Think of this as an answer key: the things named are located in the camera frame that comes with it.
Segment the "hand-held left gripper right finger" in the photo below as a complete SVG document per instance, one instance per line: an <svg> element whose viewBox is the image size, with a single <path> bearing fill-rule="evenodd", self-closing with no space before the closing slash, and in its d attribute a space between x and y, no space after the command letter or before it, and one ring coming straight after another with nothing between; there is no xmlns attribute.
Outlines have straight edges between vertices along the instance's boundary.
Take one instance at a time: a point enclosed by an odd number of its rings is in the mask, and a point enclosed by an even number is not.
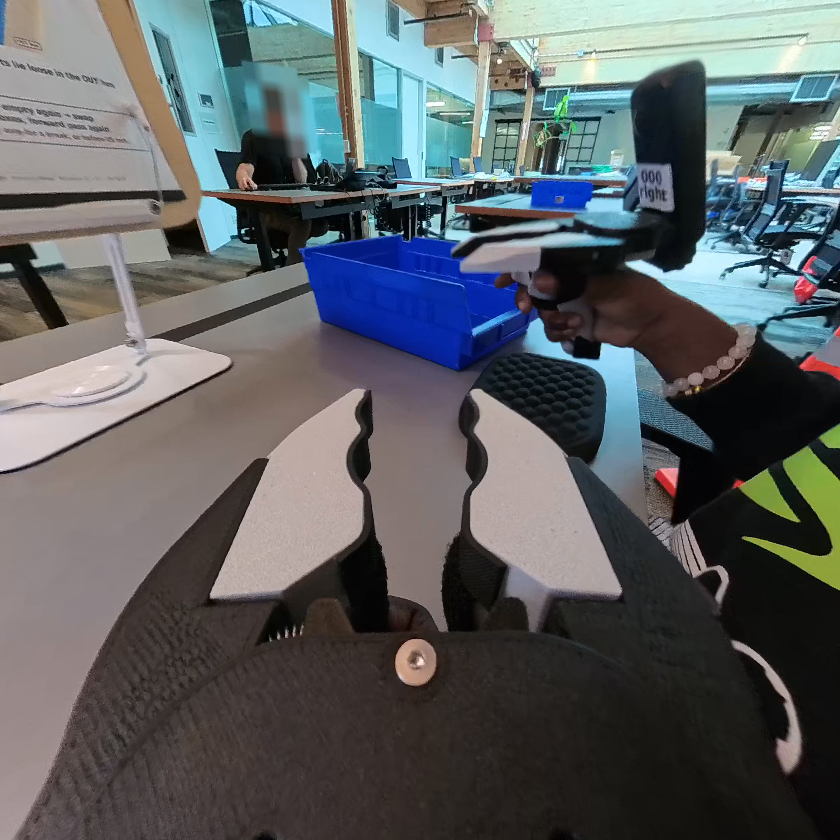
<svg viewBox="0 0 840 840"><path fill-rule="evenodd" d="M448 629L477 629L506 599L523 605L531 632L558 601L619 603L623 588L573 471L585 464L480 388L458 422L469 487L444 562Z"/></svg>

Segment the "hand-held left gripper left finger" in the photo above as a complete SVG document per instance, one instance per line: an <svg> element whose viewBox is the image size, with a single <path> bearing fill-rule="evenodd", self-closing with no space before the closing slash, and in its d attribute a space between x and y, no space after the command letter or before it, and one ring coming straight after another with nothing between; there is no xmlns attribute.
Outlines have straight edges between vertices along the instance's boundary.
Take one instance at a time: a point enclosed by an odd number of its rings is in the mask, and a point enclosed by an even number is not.
<svg viewBox="0 0 840 840"><path fill-rule="evenodd" d="M279 611L276 634L299 634L317 601L352 629L388 629L389 595L375 534L370 390L356 388L291 432L267 457L210 591L213 604Z"/></svg>

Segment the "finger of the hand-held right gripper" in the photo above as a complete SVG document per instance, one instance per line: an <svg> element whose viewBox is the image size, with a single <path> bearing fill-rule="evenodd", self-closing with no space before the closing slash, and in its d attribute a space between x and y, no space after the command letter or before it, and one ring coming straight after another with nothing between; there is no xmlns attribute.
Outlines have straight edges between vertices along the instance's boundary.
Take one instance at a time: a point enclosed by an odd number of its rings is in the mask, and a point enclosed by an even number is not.
<svg viewBox="0 0 840 840"><path fill-rule="evenodd" d="M458 261L470 274L611 268L625 256L625 245L621 239L598 236L476 237L458 244Z"/></svg>
<svg viewBox="0 0 840 840"><path fill-rule="evenodd" d="M496 242L508 242L512 239L539 238L545 235L566 233L572 230L570 219L536 219L506 226L492 227L459 241L452 248L453 258L465 258L479 247Z"/></svg>

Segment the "blue plastic bin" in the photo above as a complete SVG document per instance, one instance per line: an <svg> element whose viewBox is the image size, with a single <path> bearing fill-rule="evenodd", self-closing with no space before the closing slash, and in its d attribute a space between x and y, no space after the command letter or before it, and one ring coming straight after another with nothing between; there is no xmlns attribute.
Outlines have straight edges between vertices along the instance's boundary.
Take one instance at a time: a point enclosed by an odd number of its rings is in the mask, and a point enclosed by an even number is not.
<svg viewBox="0 0 840 840"><path fill-rule="evenodd" d="M563 211L581 211L593 197L595 187L588 181L549 179L532 183L530 204L533 207Z"/></svg>
<svg viewBox="0 0 840 840"><path fill-rule="evenodd" d="M456 242L400 235L302 250L323 322L462 371L526 333L512 287L465 274Z"/></svg>

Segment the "person's right forearm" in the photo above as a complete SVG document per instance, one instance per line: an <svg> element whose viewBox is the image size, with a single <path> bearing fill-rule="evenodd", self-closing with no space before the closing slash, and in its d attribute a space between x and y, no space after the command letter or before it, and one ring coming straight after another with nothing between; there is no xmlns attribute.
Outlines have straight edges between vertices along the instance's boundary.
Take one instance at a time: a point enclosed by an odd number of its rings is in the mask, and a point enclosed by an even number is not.
<svg viewBox="0 0 840 840"><path fill-rule="evenodd" d="M668 402L710 438L731 476L745 481L838 425L839 381L802 370L757 338L727 379Z"/></svg>

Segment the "person's right hand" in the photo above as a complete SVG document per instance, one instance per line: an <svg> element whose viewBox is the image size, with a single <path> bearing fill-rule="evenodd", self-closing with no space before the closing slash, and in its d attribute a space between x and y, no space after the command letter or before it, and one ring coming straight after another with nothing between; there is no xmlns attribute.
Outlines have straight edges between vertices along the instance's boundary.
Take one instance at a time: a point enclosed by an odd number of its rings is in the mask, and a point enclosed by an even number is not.
<svg viewBox="0 0 840 840"><path fill-rule="evenodd" d="M575 309L539 310L550 341L608 343L640 353L654 366L669 397L698 394L723 382L751 354L754 328L732 327L656 279L631 269L611 275L532 277L532 290L551 299L582 291Z"/></svg>

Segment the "wood-topped office desk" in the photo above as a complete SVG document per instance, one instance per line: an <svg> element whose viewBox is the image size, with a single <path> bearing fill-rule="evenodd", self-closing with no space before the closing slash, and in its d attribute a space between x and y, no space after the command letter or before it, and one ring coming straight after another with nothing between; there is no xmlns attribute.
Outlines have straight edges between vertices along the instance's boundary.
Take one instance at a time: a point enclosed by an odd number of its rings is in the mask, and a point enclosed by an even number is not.
<svg viewBox="0 0 840 840"><path fill-rule="evenodd" d="M276 209L287 214L312 220L337 217L342 222L343 236L349 240L368 238L364 232L363 215L374 215L379 205L389 204L392 210L401 212L404 238L416 234L417 214L415 208L432 196L440 196L440 185L398 185L395 188L367 188L355 192L325 192L313 187L284 188L245 192L239 189L202 191L203 197L217 199L231 207L251 205L257 214L255 223L255 244L258 249L260 268L263 272L283 267L277 263L270 246L266 225L266 211Z"/></svg>
<svg viewBox="0 0 840 840"><path fill-rule="evenodd" d="M612 212L623 207L623 198L616 195L595 195L583 209L531 204L530 195L506 194L493 196L455 207L455 213L465 216L470 233L544 219L566 219L585 212Z"/></svg>

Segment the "black honeycomb wrist rest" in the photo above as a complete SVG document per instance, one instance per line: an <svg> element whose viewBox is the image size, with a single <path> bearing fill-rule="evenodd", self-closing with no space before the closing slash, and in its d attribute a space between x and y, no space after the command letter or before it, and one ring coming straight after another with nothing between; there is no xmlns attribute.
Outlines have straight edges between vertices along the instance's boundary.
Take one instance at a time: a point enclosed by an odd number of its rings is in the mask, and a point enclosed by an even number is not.
<svg viewBox="0 0 840 840"><path fill-rule="evenodd" d="M591 465L606 421L606 384L592 367L516 352L488 363L473 383L548 435L563 452Z"/></svg>

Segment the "green hanging plant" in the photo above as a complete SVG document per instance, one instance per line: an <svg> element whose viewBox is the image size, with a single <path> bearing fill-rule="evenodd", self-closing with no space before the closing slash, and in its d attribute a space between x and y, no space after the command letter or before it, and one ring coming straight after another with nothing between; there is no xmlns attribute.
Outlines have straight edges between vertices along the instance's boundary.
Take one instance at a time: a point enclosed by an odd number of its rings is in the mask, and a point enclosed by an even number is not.
<svg viewBox="0 0 840 840"><path fill-rule="evenodd" d="M557 140L561 146L566 144L574 128L574 121L569 115L571 90L568 88L560 89L555 93L556 96L553 100L550 100L549 95L546 94L543 101L545 112L548 112L550 104L553 104L553 109L550 117L542 122L541 128L535 136L534 146L541 151L551 140Z"/></svg>

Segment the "row of black office chairs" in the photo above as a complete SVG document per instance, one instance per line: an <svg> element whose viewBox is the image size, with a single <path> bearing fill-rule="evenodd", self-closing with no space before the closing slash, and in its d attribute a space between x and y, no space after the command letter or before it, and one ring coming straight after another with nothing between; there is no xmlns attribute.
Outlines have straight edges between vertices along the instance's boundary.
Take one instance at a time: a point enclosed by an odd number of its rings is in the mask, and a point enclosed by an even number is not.
<svg viewBox="0 0 840 840"><path fill-rule="evenodd" d="M795 249L816 245L833 224L838 200L822 187L807 186L802 192L789 186L789 166L788 159L768 163L761 192L748 183L741 185L739 208L746 214L732 219L727 233L708 248L729 244L749 257L724 268L718 277L721 284L746 270L759 272L762 289L778 277L798 278L802 271L794 265Z"/></svg>

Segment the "black white patterned pants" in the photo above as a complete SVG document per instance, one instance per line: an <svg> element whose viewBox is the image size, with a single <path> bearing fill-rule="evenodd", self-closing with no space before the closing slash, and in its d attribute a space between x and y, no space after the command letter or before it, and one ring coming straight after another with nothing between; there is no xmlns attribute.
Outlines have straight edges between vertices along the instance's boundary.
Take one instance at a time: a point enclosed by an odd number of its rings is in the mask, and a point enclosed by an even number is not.
<svg viewBox="0 0 840 840"><path fill-rule="evenodd" d="M697 578L707 571L708 564L688 521L673 524L664 518L650 516L647 526L691 577Z"/></svg>

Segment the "white poster stand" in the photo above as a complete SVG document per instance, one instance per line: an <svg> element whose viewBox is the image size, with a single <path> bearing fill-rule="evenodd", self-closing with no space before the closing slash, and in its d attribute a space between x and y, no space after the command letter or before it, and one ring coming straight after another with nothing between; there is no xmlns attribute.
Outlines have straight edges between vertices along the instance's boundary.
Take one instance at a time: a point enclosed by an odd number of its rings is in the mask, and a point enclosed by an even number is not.
<svg viewBox="0 0 840 840"><path fill-rule="evenodd" d="M125 343L3 384L1 473L46 462L205 383L225 355L145 336L118 234L100 237L122 307Z"/></svg>

